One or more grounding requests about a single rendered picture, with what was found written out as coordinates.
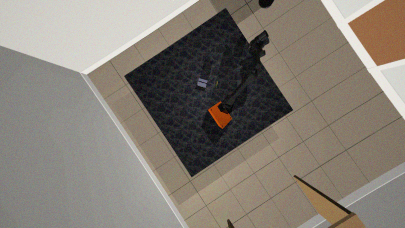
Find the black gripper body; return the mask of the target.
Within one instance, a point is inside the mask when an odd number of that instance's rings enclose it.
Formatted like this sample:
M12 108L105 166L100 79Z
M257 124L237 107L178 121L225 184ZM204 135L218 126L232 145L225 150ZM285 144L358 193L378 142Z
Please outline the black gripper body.
M261 58L261 57L263 57L263 56L265 56L265 55L266 55L266 53L265 53L264 50L262 50L262 47L261 47L260 53L259 53L259 57Z

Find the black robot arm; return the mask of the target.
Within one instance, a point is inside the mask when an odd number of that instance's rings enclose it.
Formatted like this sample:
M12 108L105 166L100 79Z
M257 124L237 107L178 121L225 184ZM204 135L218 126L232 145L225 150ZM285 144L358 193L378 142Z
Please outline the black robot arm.
M270 43L269 40L269 35L266 30L264 30L259 36L257 36L256 39L253 39L247 46L248 49L250 49L252 55L253 55L253 62L254 65L249 68L245 76L243 77L243 81L240 83L240 85L234 90L232 94L228 94L225 99L222 101L221 104L219 104L217 107L219 108L220 112L224 111L225 109L230 109L235 102L236 97L240 94L240 92L248 85L253 83L260 72L260 69L262 67L261 61L260 61L260 50L261 47L263 48L265 45ZM256 68L255 73L252 71L254 68Z

